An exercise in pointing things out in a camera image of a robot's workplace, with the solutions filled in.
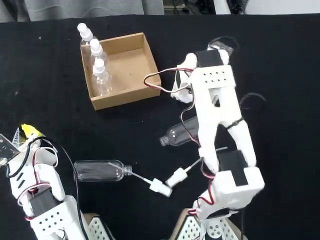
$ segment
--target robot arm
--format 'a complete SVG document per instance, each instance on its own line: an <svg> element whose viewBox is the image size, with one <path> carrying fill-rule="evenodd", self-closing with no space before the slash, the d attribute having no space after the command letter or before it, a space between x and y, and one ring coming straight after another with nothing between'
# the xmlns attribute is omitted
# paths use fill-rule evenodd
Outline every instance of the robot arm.
<svg viewBox="0 0 320 240"><path fill-rule="evenodd" d="M256 167L256 155L247 123L244 121L235 91L235 79L228 53L213 49L189 53L181 68L194 69L190 76L178 74L180 84L191 85L192 94L171 95L183 102L194 101L199 123L199 156L214 174L209 188L193 204L200 220L228 217L244 208L264 188ZM236 143L237 150L218 159L215 139L218 125L223 125Z"/></svg>

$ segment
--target white bottle cap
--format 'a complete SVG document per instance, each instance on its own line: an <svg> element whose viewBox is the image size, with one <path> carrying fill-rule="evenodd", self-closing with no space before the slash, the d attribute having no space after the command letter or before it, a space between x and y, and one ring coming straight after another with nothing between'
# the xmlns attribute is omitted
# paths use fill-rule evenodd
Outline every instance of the white bottle cap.
<svg viewBox="0 0 320 240"><path fill-rule="evenodd" d="M99 76L105 71L105 61L101 58L95 58L92 72L94 75Z"/></svg>
<svg viewBox="0 0 320 240"><path fill-rule="evenodd" d="M188 174L184 169L179 167L171 177L165 183L170 187L173 188L177 183L182 182L188 177Z"/></svg>
<svg viewBox="0 0 320 240"><path fill-rule="evenodd" d="M165 195L166 197L170 197L172 193L172 189L168 187L167 185L164 185L160 180L154 178L152 183L150 184L149 189L156 193L161 193Z"/></svg>
<svg viewBox="0 0 320 240"><path fill-rule="evenodd" d="M90 41L90 48L91 48L92 55L95 57L101 56L102 53L104 52L98 39L92 39Z"/></svg>
<svg viewBox="0 0 320 240"><path fill-rule="evenodd" d="M94 37L91 30L84 23L79 23L77 29L84 41L89 42Z"/></svg>

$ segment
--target plastic bottle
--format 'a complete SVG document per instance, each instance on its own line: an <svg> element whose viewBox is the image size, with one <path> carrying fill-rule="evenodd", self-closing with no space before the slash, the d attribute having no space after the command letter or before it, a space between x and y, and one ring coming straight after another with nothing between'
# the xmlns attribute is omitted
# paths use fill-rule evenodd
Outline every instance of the plastic bottle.
<svg viewBox="0 0 320 240"><path fill-rule="evenodd" d="M184 125L186 129L190 132L190 134L197 138L199 131L199 123L197 116L192 117L186 121L184 121ZM180 146L189 142L191 139L186 132L182 123L174 125L168 129L166 134L160 137L160 143L162 146L171 145L171 146Z"/></svg>
<svg viewBox="0 0 320 240"><path fill-rule="evenodd" d="M98 39L92 39L90 41L90 65L91 67L95 64L96 58L102 59L104 61L104 65L107 66L108 56L106 52L104 52L100 42Z"/></svg>
<svg viewBox="0 0 320 240"><path fill-rule="evenodd" d="M81 160L74 167L80 182L117 182L132 172L132 166L118 160Z"/></svg>
<svg viewBox="0 0 320 240"><path fill-rule="evenodd" d="M84 56L83 57L86 58L87 63L88 63L88 61L90 60L89 57L91 55L90 41L92 39L96 39L96 37L93 35L91 30L87 27L87 25L84 24L83 22L78 24L77 29L78 29L80 36L81 36L80 46L82 46L82 47L84 46L84 48L83 48Z"/></svg>
<svg viewBox="0 0 320 240"><path fill-rule="evenodd" d="M96 58L92 69L92 87L94 96L109 95L112 91L111 75L106 70L105 62L101 58Z"/></svg>

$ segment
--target cardboard box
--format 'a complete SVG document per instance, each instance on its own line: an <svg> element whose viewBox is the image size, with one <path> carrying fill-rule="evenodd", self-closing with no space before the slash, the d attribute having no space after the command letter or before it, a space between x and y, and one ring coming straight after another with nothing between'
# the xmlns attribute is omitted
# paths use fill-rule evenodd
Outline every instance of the cardboard box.
<svg viewBox="0 0 320 240"><path fill-rule="evenodd" d="M112 92L106 96L94 96L91 84L92 69L87 67L84 48L81 56L85 81L95 110L127 104L160 95L160 91L144 85L144 77L158 72L146 36L143 33L120 36L100 41L108 55L108 70L112 75ZM159 75L148 78L148 82L161 85Z"/></svg>

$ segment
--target black table surface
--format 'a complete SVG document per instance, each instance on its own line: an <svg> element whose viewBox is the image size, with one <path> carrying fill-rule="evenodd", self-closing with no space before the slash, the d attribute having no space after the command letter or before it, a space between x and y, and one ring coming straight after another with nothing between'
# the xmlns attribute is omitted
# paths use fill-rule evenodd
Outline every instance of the black table surface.
<svg viewBox="0 0 320 240"><path fill-rule="evenodd" d="M179 123L184 107L166 93L94 111L86 88L77 24L99 39L144 32L159 70L181 63L216 37L237 39L231 65L240 99L262 94L263 112L243 111L264 190L246 209L249 239L316 239L320 153L320 15L110 16L0 24L0 132L11 138L28 123L63 145L75 160L118 159L142 176L165 181L198 157L197 146L162 147L159 137ZM161 76L165 88L173 73ZM235 145L223 130L216 147ZM58 172L75 194L71 167L61 156ZM36 239L10 184L0 171L1 239ZM168 239L184 208L205 191L199 168L170 198L135 177L80 184L84 213L100 214L116 239ZM239 226L239 216L231 219Z"/></svg>

